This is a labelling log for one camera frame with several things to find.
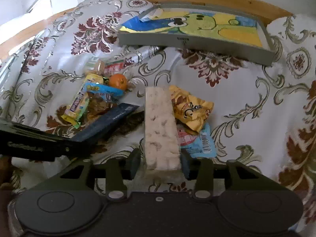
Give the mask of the white rice cracker bar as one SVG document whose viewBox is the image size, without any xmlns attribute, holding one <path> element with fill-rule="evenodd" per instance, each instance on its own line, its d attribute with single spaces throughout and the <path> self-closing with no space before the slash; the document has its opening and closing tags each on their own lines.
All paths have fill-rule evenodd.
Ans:
<svg viewBox="0 0 316 237">
<path fill-rule="evenodd" d="M 145 89 L 144 152 L 150 171 L 168 172 L 181 168 L 176 119 L 167 88 Z"/>
</svg>

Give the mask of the yellow cartoon snack packet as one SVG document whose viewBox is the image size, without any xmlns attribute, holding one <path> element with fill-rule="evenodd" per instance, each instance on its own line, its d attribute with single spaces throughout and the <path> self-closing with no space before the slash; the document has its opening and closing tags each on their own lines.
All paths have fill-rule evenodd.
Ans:
<svg viewBox="0 0 316 237">
<path fill-rule="evenodd" d="M 178 86 L 169 86 L 174 115 L 192 133 L 198 134 L 214 108 L 214 103 L 193 96 Z"/>
</svg>

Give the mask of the dark blue snack bar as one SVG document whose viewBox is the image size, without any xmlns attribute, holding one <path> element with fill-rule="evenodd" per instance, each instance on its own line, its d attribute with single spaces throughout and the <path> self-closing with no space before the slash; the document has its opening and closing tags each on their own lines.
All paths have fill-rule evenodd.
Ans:
<svg viewBox="0 0 316 237">
<path fill-rule="evenodd" d="M 107 113 L 93 121 L 83 130 L 79 131 L 70 140 L 74 142 L 89 143 L 97 141 L 98 138 L 114 134 L 119 125 L 135 110 L 138 105 L 121 103 L 110 109 Z"/>
</svg>

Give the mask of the yellow biscuit packet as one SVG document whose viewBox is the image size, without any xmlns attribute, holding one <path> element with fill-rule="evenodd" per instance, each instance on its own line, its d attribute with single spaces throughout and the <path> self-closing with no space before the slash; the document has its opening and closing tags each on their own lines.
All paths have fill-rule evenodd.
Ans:
<svg viewBox="0 0 316 237">
<path fill-rule="evenodd" d="M 62 119 L 72 124 L 76 129 L 80 127 L 80 118 L 88 107 L 89 96 L 85 89 L 85 84 L 103 84 L 103 77 L 97 74 L 88 74 L 79 90 L 75 94 L 72 102 L 66 107 Z"/>
</svg>

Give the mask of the orange mandarin fruit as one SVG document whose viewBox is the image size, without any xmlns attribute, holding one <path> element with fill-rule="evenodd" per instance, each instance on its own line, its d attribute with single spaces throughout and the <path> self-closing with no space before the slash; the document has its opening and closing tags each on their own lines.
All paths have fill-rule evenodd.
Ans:
<svg viewBox="0 0 316 237">
<path fill-rule="evenodd" d="M 114 74 L 109 78 L 109 86 L 125 91 L 127 89 L 127 78 L 122 74 Z"/>
</svg>

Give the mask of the blue pink candy packet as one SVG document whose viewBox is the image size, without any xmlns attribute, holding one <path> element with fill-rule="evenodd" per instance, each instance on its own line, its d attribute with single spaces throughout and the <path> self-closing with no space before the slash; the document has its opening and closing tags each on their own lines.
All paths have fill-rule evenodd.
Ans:
<svg viewBox="0 0 316 237">
<path fill-rule="evenodd" d="M 214 158 L 216 156 L 209 123 L 206 122 L 197 135 L 189 133 L 189 129 L 183 124 L 177 124 L 177 131 L 181 152 L 188 153 L 192 158 Z"/>
</svg>

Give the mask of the blue snack wrapper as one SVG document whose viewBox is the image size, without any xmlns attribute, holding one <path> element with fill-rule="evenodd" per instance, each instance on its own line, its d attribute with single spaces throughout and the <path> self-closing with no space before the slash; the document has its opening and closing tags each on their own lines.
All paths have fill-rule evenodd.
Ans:
<svg viewBox="0 0 316 237">
<path fill-rule="evenodd" d="M 106 102 L 114 102 L 124 95 L 123 90 L 97 83 L 84 84 L 84 91 L 98 95 Z"/>
</svg>

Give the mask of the floral bed cover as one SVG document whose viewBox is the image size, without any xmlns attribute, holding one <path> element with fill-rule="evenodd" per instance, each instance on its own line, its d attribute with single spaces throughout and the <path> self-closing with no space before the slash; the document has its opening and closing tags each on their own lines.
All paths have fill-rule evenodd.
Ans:
<svg viewBox="0 0 316 237">
<path fill-rule="evenodd" d="M 89 0 L 1 63 L 1 117 L 64 137 L 62 118 L 92 57 L 126 59 L 132 89 L 176 85 L 212 101 L 214 162 L 235 159 L 296 192 L 304 204 L 297 230 L 315 228 L 315 16 L 297 14 L 267 27 L 276 48 L 271 66 L 205 51 L 120 47 L 117 27 L 152 7 L 146 0 Z"/>
</svg>

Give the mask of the red white snack packet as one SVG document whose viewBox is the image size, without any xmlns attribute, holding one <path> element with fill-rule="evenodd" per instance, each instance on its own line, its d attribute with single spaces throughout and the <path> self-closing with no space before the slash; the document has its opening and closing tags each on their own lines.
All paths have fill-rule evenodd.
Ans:
<svg viewBox="0 0 316 237">
<path fill-rule="evenodd" d="M 126 67 L 134 64 L 134 60 L 132 57 L 124 58 L 112 62 L 107 62 L 104 65 L 104 69 L 102 70 L 103 76 L 111 76 L 116 73 L 120 73 Z"/>
</svg>

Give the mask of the clear wrapped pastry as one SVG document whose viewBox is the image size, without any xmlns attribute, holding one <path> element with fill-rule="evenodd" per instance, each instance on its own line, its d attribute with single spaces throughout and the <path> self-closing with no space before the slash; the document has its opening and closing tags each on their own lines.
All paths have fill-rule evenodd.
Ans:
<svg viewBox="0 0 316 237">
<path fill-rule="evenodd" d="M 84 66 L 84 74 L 107 75 L 105 61 L 97 57 L 91 57 Z"/>
</svg>

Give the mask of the grey tray with painting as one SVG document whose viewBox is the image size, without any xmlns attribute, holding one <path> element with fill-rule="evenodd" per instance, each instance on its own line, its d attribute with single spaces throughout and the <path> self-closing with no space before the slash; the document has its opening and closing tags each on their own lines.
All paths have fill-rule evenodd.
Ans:
<svg viewBox="0 0 316 237">
<path fill-rule="evenodd" d="M 211 51 L 270 66 L 272 40 L 261 20 L 216 5 L 154 5 L 118 28 L 120 45 L 154 45 Z"/>
</svg>

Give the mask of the wooden bed frame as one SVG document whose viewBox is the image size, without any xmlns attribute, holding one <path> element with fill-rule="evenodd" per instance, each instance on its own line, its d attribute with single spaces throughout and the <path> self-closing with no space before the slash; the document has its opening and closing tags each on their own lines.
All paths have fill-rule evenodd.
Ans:
<svg viewBox="0 0 316 237">
<path fill-rule="evenodd" d="M 250 14 L 259 18 L 262 23 L 267 26 L 273 20 L 281 17 L 291 16 L 292 13 L 277 7 L 276 5 L 272 5 L 270 3 L 260 1 L 260 0 L 147 0 L 152 3 L 163 3 L 163 2 L 171 2 L 171 3 L 188 3 L 191 5 L 217 5 L 222 7 L 227 7 L 232 10 L 245 12 L 246 14 Z M 14 37 L 8 39 L 4 43 L 1 44 L 1 60 L 4 61 L 9 57 L 9 51 L 14 47 L 22 44 L 24 41 L 30 39 L 36 34 L 40 33 L 40 31 L 45 30 L 50 25 L 53 24 L 58 18 L 62 16 L 66 16 L 67 13 L 74 12 L 75 8 L 67 9 L 48 19 L 44 19 L 38 23 L 34 23 L 30 27 L 20 31 Z"/>
</svg>

